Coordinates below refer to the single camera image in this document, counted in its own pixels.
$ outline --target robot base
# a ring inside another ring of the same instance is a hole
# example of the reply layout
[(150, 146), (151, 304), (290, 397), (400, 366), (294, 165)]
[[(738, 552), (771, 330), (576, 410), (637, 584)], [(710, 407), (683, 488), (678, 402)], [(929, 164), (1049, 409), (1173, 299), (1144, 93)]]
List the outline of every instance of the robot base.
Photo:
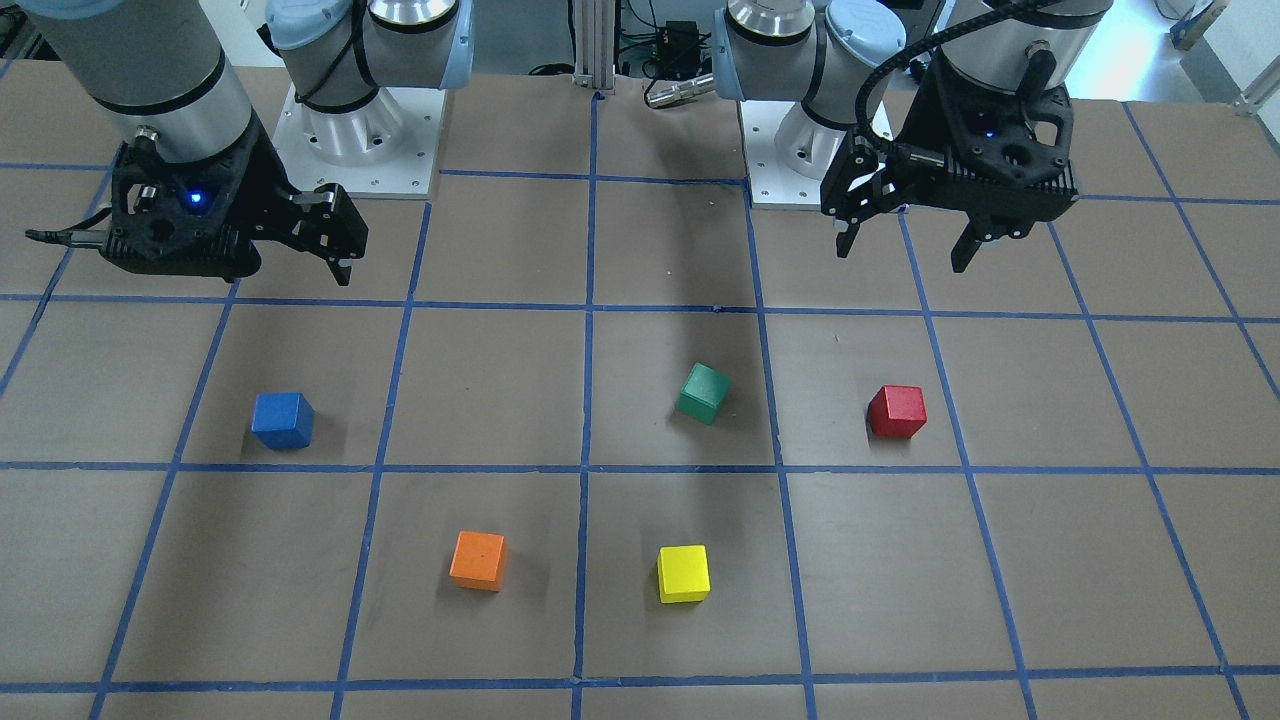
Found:
[(385, 163), (347, 167), (329, 163), (312, 150), (302, 113), (293, 100), (294, 88), (289, 86), (271, 142), (293, 184), (314, 187), (335, 182), (352, 197), (430, 200), (444, 128), (447, 94), (443, 90), (416, 87), (393, 87), (388, 91), (403, 110), (411, 136), (398, 145), (398, 152)]
[[(822, 204), (822, 176), (808, 178), (792, 170), (778, 156), (774, 142), (782, 119), (795, 102), (773, 100), (746, 100), (739, 104), (742, 123), (742, 150), (751, 179), (751, 205), (764, 210), (817, 210)], [(888, 115), (884, 106), (876, 110), (872, 128), (890, 137)], [(831, 158), (822, 161), (826, 168)]]

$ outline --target grid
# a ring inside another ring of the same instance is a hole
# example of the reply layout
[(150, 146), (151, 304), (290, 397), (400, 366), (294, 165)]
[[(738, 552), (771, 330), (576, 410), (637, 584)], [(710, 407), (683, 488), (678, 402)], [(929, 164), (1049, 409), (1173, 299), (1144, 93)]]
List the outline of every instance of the grid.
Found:
[[(0, 68), (0, 78), (4, 78), (12, 63), (6, 63)], [(1133, 111), (1125, 106), (1125, 114), (1132, 123), (1133, 129), (1138, 133), (1143, 143), (1143, 149), (1147, 152), (1153, 168), (1160, 176), (1164, 187), (1167, 191), (1166, 197), (1148, 197), (1148, 196), (1088, 196), (1091, 200), (1106, 201), (1106, 202), (1158, 202), (1158, 204), (1171, 204), (1185, 225), (1187, 232), (1192, 237), (1196, 249), (1213, 279), (1217, 292), (1221, 293), (1222, 301), (1229, 309), (1228, 315), (1222, 316), (1170, 316), (1170, 315), (1123, 315), (1123, 314), (1093, 314), (1091, 313), (1088, 304), (1085, 302), (1084, 293), (1080, 288), (1080, 283), (1073, 272), (1071, 263), (1068, 258), (1066, 249), (1059, 236), (1057, 229), (1050, 225), (1050, 233), (1052, 237), (1053, 247), (1059, 255), (1062, 266), (1066, 272), (1066, 277), (1070, 282), (1071, 291), (1079, 305), (1079, 313), (1012, 313), (1012, 311), (961, 311), (961, 310), (936, 310), (931, 307), (928, 295), (925, 292), (925, 282), (920, 270), (920, 261), (916, 256), (916, 250), (913, 243), (911, 232), (908, 227), (906, 217), (909, 210), (904, 210), (899, 214), (899, 227), (901, 229), (902, 243), (910, 263), (911, 275), (915, 282), (915, 291), (919, 297), (920, 310), (895, 310), (895, 309), (824, 309), (824, 307), (771, 307), (767, 306), (764, 300), (764, 291), (762, 286), (762, 272), (759, 254), (756, 249), (756, 236), (755, 227), (753, 223), (753, 215), (750, 209), (750, 192), (746, 182), (741, 178), (710, 178), (710, 179), (669, 179), (669, 178), (650, 178), (650, 177), (628, 177), (628, 176), (607, 176), (598, 172), (598, 151), (599, 151), (599, 106), (605, 101), (604, 96), (596, 95), (591, 100), (590, 113), (590, 172), (585, 174), (576, 173), (530, 173), (530, 172), (490, 172), (490, 170), (462, 170), (462, 169), (445, 169), (442, 170), (445, 176), (471, 176), (471, 177), (499, 177), (499, 178), (539, 178), (539, 179), (561, 179), (561, 181), (577, 181), (586, 182), (589, 186), (589, 204), (588, 204), (588, 228), (586, 228), (586, 296), (585, 302), (579, 304), (536, 304), (536, 302), (454, 302), (454, 301), (426, 301), (417, 300), (416, 291), (419, 286), (419, 279), (422, 272), (422, 259), (428, 247), (429, 234), (430, 234), (430, 219), (431, 219), (431, 206), (428, 205), (422, 219), (421, 228), (417, 240), (417, 247), (413, 259), (413, 266), (411, 273), (411, 279), (408, 284), (408, 291), (402, 301), (385, 301), (385, 300), (312, 300), (312, 299), (257, 299), (257, 297), (239, 297), (239, 283), (233, 283), (223, 297), (214, 296), (196, 296), (196, 297), (178, 297), (178, 296), (97, 296), (97, 295), (55, 295), (55, 288), (58, 287), (60, 279), (63, 278), (67, 266), (72, 259), (72, 251), (67, 251), (61, 261), (59, 263), (45, 291), (40, 295), (35, 293), (10, 293), (0, 295), (0, 301), (14, 301), (14, 302), (31, 302), (35, 301), (36, 310), (28, 324), (22, 341), (18, 345), (17, 351), (13, 355), (12, 361), (5, 369), (3, 379), (0, 379), (0, 396), (9, 388), (10, 382), (19, 365), (23, 361), (26, 351), (31, 345), (33, 336), (36, 334), (41, 319), (44, 318), (45, 310), (50, 304), (58, 302), (115, 302), (115, 304), (195, 304), (195, 305), (214, 305), (220, 306), (220, 318), (216, 329), (212, 334), (207, 354), (201, 368), (201, 373), (196, 382), (195, 392), (192, 395), (191, 402), (188, 404), (187, 413), (184, 416), (184, 423), (179, 434), (178, 443), (174, 448), (173, 456), (168, 462), (105, 462), (105, 461), (28, 461), (23, 459), (3, 459), (0, 460), (0, 470), (69, 470), (69, 469), (84, 469), (84, 470), (131, 470), (131, 471), (163, 471), (164, 484), (159, 496), (159, 501), (152, 515), (150, 528), (146, 536), (142, 553), (137, 562), (137, 569), (133, 577), (133, 582), (128, 593), (128, 600), (122, 610), (120, 621), (113, 639), (110, 652), (108, 655), (106, 664), (102, 669), (101, 679), (97, 683), (0, 683), (0, 696), (3, 694), (22, 694), (22, 693), (77, 693), (77, 694), (92, 694), (93, 703), (90, 711), (90, 719), (96, 720), (101, 712), (102, 706), (108, 696), (111, 694), (125, 694), (125, 693), (165, 693), (165, 692), (301, 692), (301, 693), (321, 693), (332, 694), (332, 711), (330, 717), (337, 720), (342, 716), (343, 703), (347, 698), (347, 693), (353, 692), (370, 692), (370, 691), (449, 691), (449, 689), (507, 689), (507, 691), (539, 691), (539, 689), (558, 689), (568, 691), (571, 694), (571, 717), (575, 720), (582, 715), (582, 696), (584, 689), (593, 688), (617, 688), (617, 687), (636, 687), (636, 688), (652, 688), (652, 687), (727, 687), (727, 685), (795, 685), (804, 691), (805, 696), (805, 711), (806, 716), (810, 719), (818, 717), (818, 701), (815, 688), (822, 685), (858, 685), (858, 684), (928, 684), (928, 683), (993, 683), (993, 682), (1016, 682), (1023, 702), (1025, 705), (1027, 716), (1029, 719), (1036, 719), (1037, 706), (1033, 693), (1032, 682), (1033, 680), (1050, 680), (1050, 679), (1085, 679), (1085, 678), (1164, 678), (1164, 676), (1224, 676), (1228, 687), (1231, 691), (1231, 697), (1235, 702), (1236, 710), (1242, 719), (1249, 717), (1248, 708), (1245, 706), (1244, 697), (1236, 683), (1236, 678), (1240, 676), (1267, 676), (1267, 675), (1280, 675), (1280, 665), (1234, 665), (1229, 661), (1226, 652), (1224, 651), (1222, 642), (1220, 641), (1217, 629), (1215, 626), (1213, 619), (1210, 616), (1208, 607), (1202, 596), (1199, 584), (1196, 575), (1192, 573), (1190, 564), (1188, 562), (1183, 543), (1180, 541), (1178, 529), (1174, 527), (1172, 516), (1167, 509), (1162, 489), (1161, 478), (1165, 475), (1240, 475), (1240, 477), (1277, 477), (1280, 475), (1280, 468), (1204, 468), (1204, 466), (1157, 466), (1148, 461), (1147, 452), (1143, 447), (1143, 441), (1139, 437), (1137, 424), (1129, 410), (1125, 396), (1121, 392), (1120, 383), (1116, 377), (1116, 372), (1112, 368), (1112, 363), (1108, 357), (1107, 348), (1103, 345), (1102, 334), (1098, 331), (1100, 322), (1112, 322), (1112, 323), (1171, 323), (1171, 324), (1229, 324), (1235, 325), (1242, 333), (1248, 348), (1257, 363), (1257, 369), (1266, 379), (1270, 386), (1271, 392), (1276, 398), (1280, 398), (1280, 388), (1276, 386), (1275, 375), (1268, 368), (1260, 351), (1254, 338), (1251, 334), (1249, 325), (1268, 325), (1280, 324), (1280, 318), (1277, 316), (1242, 316), (1236, 310), (1236, 305), (1228, 293), (1226, 286), (1220, 278), (1217, 270), (1215, 269), (1208, 254), (1204, 250), (1203, 243), (1197, 236), (1196, 228), (1192, 224), (1184, 206), (1185, 205), (1280, 205), (1280, 200), (1244, 200), (1244, 199), (1206, 199), (1206, 197), (1192, 197), (1184, 199), (1175, 195), (1169, 178), (1156, 158), (1151, 145), (1143, 136), (1143, 129), (1139, 126)], [(40, 163), (0, 163), (0, 169), (32, 169), (32, 170), (47, 170), (47, 172), (74, 172), (74, 173), (99, 173), (102, 174), (102, 179), (99, 186), (99, 191), (93, 201), (90, 204), (87, 214), (91, 214), (92, 209), (96, 208), (102, 199), (102, 193), (106, 190), (108, 176), (105, 167), (95, 165), (54, 165), (54, 164), (40, 164)], [(736, 187), (741, 190), (742, 196), (742, 209), (746, 223), (746, 241), (749, 245), (749, 255), (751, 261), (751, 281), (754, 291), (754, 306), (718, 306), (718, 305), (609, 305), (598, 304), (595, 299), (595, 259), (596, 259), (596, 196), (598, 188), (603, 183), (654, 183), (654, 184), (718, 184), (727, 187)], [(376, 459), (370, 468), (369, 465), (343, 465), (343, 464), (207, 464), (207, 462), (187, 462), (183, 460), (187, 441), (192, 432), (192, 425), (196, 420), (197, 411), (201, 406), (201, 401), (205, 396), (205, 389), (210, 380), (210, 374), (214, 368), (215, 359), (218, 356), (221, 341), (228, 325), (233, 307), (237, 306), (252, 306), (252, 305), (266, 305), (266, 306), (342, 306), (342, 307), (389, 307), (401, 309), (401, 324), (398, 332), (398, 340), (396, 345), (394, 360), (392, 364), (390, 383), (387, 388), (387, 410), (381, 421), (381, 432), (378, 442)], [(422, 309), (454, 309), (454, 310), (540, 310), (540, 311), (556, 311), (556, 313), (570, 313), (581, 314), (584, 320), (584, 387), (582, 387), (582, 413), (585, 416), (582, 427), (581, 438), (581, 455), (580, 462), (577, 465), (404, 465), (404, 464), (392, 464), (387, 461), (388, 457), (388, 445), (392, 437), (392, 429), (396, 420), (396, 405), (397, 396), (399, 391), (399, 378), (401, 372), (404, 365), (406, 346), (408, 343), (410, 331), (413, 322), (413, 315), (416, 310)], [(691, 313), (691, 314), (741, 314), (741, 315), (755, 315), (760, 348), (762, 348), (762, 363), (764, 368), (764, 389), (768, 405), (768, 420), (769, 420), (769, 433), (773, 448), (773, 464), (756, 464), (756, 465), (608, 465), (608, 464), (593, 464), (591, 459), (591, 411), (593, 411), (593, 345), (594, 345), (594, 332), (595, 320), (598, 314), (609, 313)], [(786, 462), (783, 457), (783, 445), (781, 441), (781, 430), (778, 421), (778, 404), (774, 388), (774, 373), (772, 368), (773, 357), (769, 351), (769, 318), (782, 316), (782, 315), (850, 315), (850, 316), (904, 316), (904, 318), (920, 318), (928, 331), (929, 345), (933, 354), (933, 361), (937, 368), (938, 379), (942, 386), (943, 401), (946, 404), (946, 414), (951, 420), (951, 427), (955, 436), (955, 446), (960, 457), (960, 462), (947, 464), (947, 465), (897, 465), (897, 466), (884, 466), (884, 465), (795, 465)], [(1011, 466), (1011, 465), (980, 465), (970, 461), (969, 448), (964, 437), (964, 430), (961, 428), (960, 416), (957, 413), (957, 404), (952, 395), (952, 383), (947, 372), (947, 361), (943, 356), (942, 343), (940, 341), (938, 329), (936, 327), (936, 319), (943, 318), (966, 318), (966, 319), (1038, 319), (1038, 320), (1061, 320), (1061, 322), (1076, 322), (1084, 323), (1088, 327), (1089, 336), (1096, 347), (1098, 359), (1103, 366), (1107, 380), (1110, 383), (1110, 389), (1115, 396), (1115, 401), (1120, 407), (1120, 413), (1124, 418), (1124, 425), (1128, 430), (1129, 438), (1137, 452), (1139, 462), (1137, 465), (1129, 466), (1051, 466), (1051, 465), (1037, 465), (1037, 466)], [(365, 518), (362, 542), (358, 553), (358, 565), (356, 569), (355, 585), (352, 588), (349, 612), (346, 624), (346, 632), (343, 635), (340, 662), (335, 678), (332, 682), (248, 682), (248, 680), (200, 680), (200, 682), (119, 682), (114, 679), (114, 671), (116, 664), (120, 659), (122, 650), (124, 647), (124, 641), (129, 630), (129, 624), (133, 616), (136, 603), (138, 601), (138, 594), (142, 589), (143, 582), (147, 575), (148, 562), (151, 553), (155, 548), (156, 539), (160, 532), (160, 525), (165, 515), (166, 505), (170, 497), (170, 491), (173, 489), (174, 480), (179, 473), (192, 473), (192, 471), (236, 471), (236, 473), (337, 473), (337, 474), (367, 474), (371, 471), (371, 484), (369, 489), (367, 512)], [(356, 643), (356, 630), (361, 614), (361, 603), (365, 591), (365, 580), (370, 562), (370, 551), (374, 539), (374, 530), (378, 523), (379, 511), (379, 497), (381, 492), (381, 482), (385, 474), (467, 474), (467, 473), (498, 473), (498, 474), (524, 474), (530, 471), (539, 473), (563, 473), (575, 474), (579, 477), (579, 525), (577, 525), (577, 556), (576, 556), (576, 592), (575, 592), (575, 633), (573, 633), (573, 673), (566, 678), (506, 678), (506, 679), (490, 679), (490, 678), (474, 678), (474, 679), (351, 679), (349, 669), (352, 661), (353, 647)], [(786, 555), (788, 561), (790, 580), (791, 580), (791, 596), (795, 611), (796, 623), (796, 643), (799, 648), (800, 657), (800, 673), (797, 674), (771, 674), (771, 675), (694, 675), (694, 676), (590, 676), (584, 674), (584, 644), (586, 634), (586, 574), (588, 574), (588, 519), (590, 511), (590, 486), (591, 477), (600, 473), (617, 473), (617, 474), (686, 474), (686, 473), (700, 473), (700, 474), (737, 474), (737, 473), (758, 473), (758, 474), (776, 474), (778, 480), (780, 497), (778, 502), (781, 505), (783, 533), (786, 538)], [(965, 484), (969, 492), (970, 501), (973, 503), (973, 511), (978, 521), (978, 527), (982, 534), (983, 546), (986, 550), (987, 561), (989, 564), (989, 571), (992, 580), (996, 587), (997, 596), (1000, 598), (1000, 609), (1005, 623), (1005, 629), (1009, 635), (1009, 643), (1014, 657), (1015, 667), (1012, 670), (991, 670), (991, 671), (923, 671), (923, 673), (856, 673), (856, 674), (831, 674), (831, 673), (815, 673), (813, 669), (813, 662), (810, 660), (810, 647), (808, 637), (808, 625), (805, 620), (805, 603), (804, 603), (804, 587), (801, 583), (800, 573), (800, 560), (796, 548), (796, 533), (795, 521), (791, 505), (791, 491), (790, 491), (790, 475), (792, 474), (812, 474), (812, 473), (837, 473), (837, 474), (959, 474), (965, 478)], [(1169, 541), (1174, 547), (1179, 565), (1185, 577), (1188, 589), (1194, 598), (1196, 609), (1201, 616), (1204, 625), (1204, 632), (1207, 633), (1213, 652), (1217, 659), (1217, 665), (1201, 665), (1201, 666), (1114, 666), (1114, 667), (1029, 667), (1024, 659), (1021, 643), (1019, 639), (1018, 625), (1015, 623), (1015, 614), (1009, 600), (1009, 593), (1005, 585), (1005, 578), (1001, 569), (1000, 559), (996, 552), (996, 544), (992, 538), (991, 528), (987, 521), (987, 512), (984, 509), (984, 500), (979, 489), (977, 477), (978, 475), (1085, 475), (1085, 474), (1115, 474), (1115, 475), (1137, 475), (1147, 480), (1151, 489), (1152, 497), (1160, 509), (1160, 515), (1167, 532)]]

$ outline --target yellow cube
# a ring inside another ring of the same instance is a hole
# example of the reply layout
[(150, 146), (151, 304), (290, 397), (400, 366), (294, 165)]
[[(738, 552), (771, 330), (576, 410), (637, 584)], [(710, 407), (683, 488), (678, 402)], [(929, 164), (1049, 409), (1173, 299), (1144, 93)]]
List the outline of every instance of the yellow cube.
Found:
[(663, 602), (699, 602), (712, 592), (707, 546), (685, 544), (658, 551), (658, 597)]

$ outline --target cube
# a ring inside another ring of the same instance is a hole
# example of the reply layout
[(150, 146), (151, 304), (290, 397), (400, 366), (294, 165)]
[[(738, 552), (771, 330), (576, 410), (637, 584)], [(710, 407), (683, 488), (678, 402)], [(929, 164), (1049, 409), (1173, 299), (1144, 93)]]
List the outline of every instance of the cube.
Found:
[(689, 379), (685, 380), (685, 387), (680, 391), (676, 410), (709, 425), (716, 420), (716, 414), (719, 413), (719, 406), (724, 402), (731, 383), (728, 375), (717, 373), (701, 363), (695, 363), (694, 369), (689, 372)]
[(909, 438), (928, 421), (924, 391), (915, 386), (884, 386), (867, 409), (867, 418), (877, 436)]
[(507, 574), (507, 538), (462, 530), (453, 547), (449, 577), (460, 588), (498, 592)]
[(664, 603), (700, 602), (712, 592), (705, 544), (663, 547), (658, 551), (658, 600)]
[(253, 401), (253, 436), (271, 450), (294, 450), (311, 445), (315, 411), (301, 392), (269, 392)]

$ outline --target red cube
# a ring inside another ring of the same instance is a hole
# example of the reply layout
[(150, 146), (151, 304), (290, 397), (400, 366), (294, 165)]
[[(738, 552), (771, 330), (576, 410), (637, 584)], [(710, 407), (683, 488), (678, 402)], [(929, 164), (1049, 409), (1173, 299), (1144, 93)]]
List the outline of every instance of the red cube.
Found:
[(881, 437), (911, 437), (924, 423), (924, 391), (915, 386), (884, 386), (867, 411), (872, 432)]

